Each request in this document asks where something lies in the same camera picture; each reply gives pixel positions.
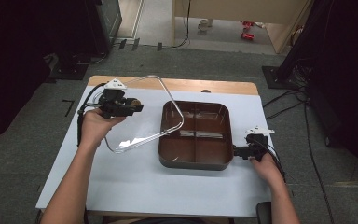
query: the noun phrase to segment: divided tray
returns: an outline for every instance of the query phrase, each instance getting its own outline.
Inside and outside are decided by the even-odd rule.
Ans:
[[[175,102],[185,121],[179,130],[159,138],[161,164],[169,168],[226,169],[233,158],[228,109],[214,103]],[[181,120],[172,102],[163,106],[161,130]]]

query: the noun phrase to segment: black cable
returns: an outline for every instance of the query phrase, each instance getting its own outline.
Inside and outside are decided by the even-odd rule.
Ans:
[[[90,92],[89,95],[86,97],[86,100],[84,101],[83,105],[80,107],[80,109],[77,111],[78,117],[77,117],[77,146],[80,145],[80,141],[81,141],[81,126],[83,124],[83,116],[84,116],[84,110],[86,109],[87,106],[89,106],[87,104],[87,101],[89,100],[89,98],[91,97],[91,95],[101,86],[105,85],[106,83],[101,83],[96,85]]]
[[[76,55],[73,55],[73,56],[72,56],[72,58],[75,58],[75,57],[77,57],[77,56],[79,56],[79,55],[81,55],[81,54],[76,54]],[[105,58],[106,58],[107,53],[102,54],[102,56],[103,56],[103,57],[102,57],[101,59],[97,60],[97,61],[93,61],[93,62],[86,62],[86,63],[83,63],[83,62],[75,62],[75,64],[91,65],[91,64],[100,63],[101,61],[103,61],[103,59],[105,59]]]
[[[100,106],[99,104],[87,104],[87,106]]]
[[[292,34],[290,35],[290,46],[294,46],[295,43],[296,43],[296,40],[295,40],[295,36],[298,35],[298,33],[302,33],[302,29],[303,29],[303,26],[299,26],[297,27],[297,29],[292,32]]]
[[[42,220],[42,210],[39,209],[36,215],[36,219],[34,220],[34,224],[39,224]]]
[[[289,95],[289,94],[293,94],[293,93],[296,93],[296,92],[303,92],[303,91],[300,90],[301,88],[304,88],[304,87],[298,87],[298,88],[296,88],[296,89],[294,89],[294,90],[290,90],[290,91],[284,92],[283,94],[281,94],[281,95],[279,95],[279,96],[273,98],[273,99],[270,100],[269,102],[265,103],[265,104],[263,105],[263,108],[266,107],[267,105],[270,105],[270,104],[274,103],[275,101],[281,99],[283,96],[286,96],[286,95]]]
[[[296,106],[301,105],[301,104],[304,104],[304,103],[303,103],[303,102],[300,102],[300,103],[298,103],[298,104],[289,106],[289,107],[287,107],[287,108],[281,110],[280,112],[277,112],[277,113],[275,113],[275,114],[273,114],[273,115],[271,115],[271,116],[269,116],[269,117],[266,117],[266,119],[275,119],[275,118],[278,117],[281,113],[283,113],[283,112],[285,112],[285,111],[287,111],[287,110],[289,110],[289,109],[295,108]]]
[[[45,60],[47,65],[50,65],[51,62],[54,60],[54,57],[53,57],[53,55],[49,54],[49,55],[45,56],[43,59]]]
[[[307,126],[307,137],[308,137],[308,147],[309,147],[309,150],[310,150],[310,159],[312,160],[313,168],[314,168],[314,170],[316,172],[316,175],[318,176],[319,184],[321,185],[321,189],[322,189],[322,193],[324,195],[324,200],[326,202],[328,214],[330,216],[330,221],[331,221],[332,224],[334,224],[334,218],[333,218],[333,214],[331,212],[330,203],[329,203],[329,201],[327,199],[326,191],[324,189],[324,183],[323,183],[323,181],[321,179],[321,175],[319,174],[319,170],[318,170],[318,167],[316,166],[315,159],[313,158],[312,147],[311,147],[311,144],[310,144],[310,125],[308,123],[307,105],[306,104],[304,104],[304,115],[305,115],[305,123],[306,123],[306,126]]]
[[[294,79],[293,82],[297,84],[297,86],[307,86],[309,79],[309,71],[306,71],[305,68],[301,65],[296,65],[294,67]]]
[[[188,18],[190,17],[190,7],[191,7],[191,0],[188,0],[188,7],[187,7],[187,26],[186,26],[186,36],[185,36],[185,39],[182,41],[182,43],[178,46],[172,46],[172,48],[176,49],[176,48],[180,48],[182,47],[188,39]]]
[[[84,224],[89,224],[89,217],[87,215],[87,207],[84,207],[84,213],[83,213],[83,223]]]
[[[270,145],[268,145],[268,147],[270,147],[274,152],[276,152],[274,147],[272,147]],[[276,153],[276,156],[277,156],[278,161],[281,162],[281,158],[279,158],[278,153]]]
[[[308,104],[309,101],[310,101],[308,95],[307,95],[305,92],[301,92],[301,93],[304,93],[304,94],[305,94],[305,96],[306,96],[306,99],[305,99],[305,100],[300,99],[300,98],[298,97],[298,94],[297,94],[297,93],[295,94],[295,97],[297,98],[297,100],[298,100],[299,102],[302,102],[302,103],[304,103],[304,104]]]

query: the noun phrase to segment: white tabletop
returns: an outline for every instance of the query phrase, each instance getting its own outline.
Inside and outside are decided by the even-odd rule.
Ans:
[[[81,99],[85,100],[88,86]],[[128,89],[145,105],[141,113],[127,117],[107,135],[113,146],[126,134],[158,133],[161,112],[168,98],[164,91]],[[245,146],[247,129],[268,127],[259,96],[171,91],[180,101],[219,103],[228,108],[232,141]],[[77,114],[36,204],[45,209],[76,153]],[[105,142],[97,150],[91,170],[87,208],[98,214],[153,214],[203,217],[255,217],[255,207],[270,201],[269,187],[252,164],[235,157],[223,171],[167,168],[158,160],[158,139],[122,154]]]

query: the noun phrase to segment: person's right hand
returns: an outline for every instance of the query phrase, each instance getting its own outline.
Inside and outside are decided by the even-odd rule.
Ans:
[[[266,153],[261,161],[250,159],[257,173],[270,184],[275,181],[283,181],[282,175],[272,159],[272,156]]]

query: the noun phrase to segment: wooden table edge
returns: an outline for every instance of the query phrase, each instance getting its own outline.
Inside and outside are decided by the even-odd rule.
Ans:
[[[123,83],[133,80],[137,77],[119,77],[119,76],[93,76],[89,79],[88,86],[96,86],[100,83],[108,82],[117,78]],[[161,89],[157,81],[140,81],[137,86],[136,83],[131,84],[133,88],[142,89]],[[200,92],[208,90],[213,93],[225,94],[243,94],[243,95],[258,95],[257,87],[252,82],[233,82],[233,81],[215,81],[215,80],[195,80],[195,79],[176,79],[176,78],[162,78],[169,91],[195,91]]]

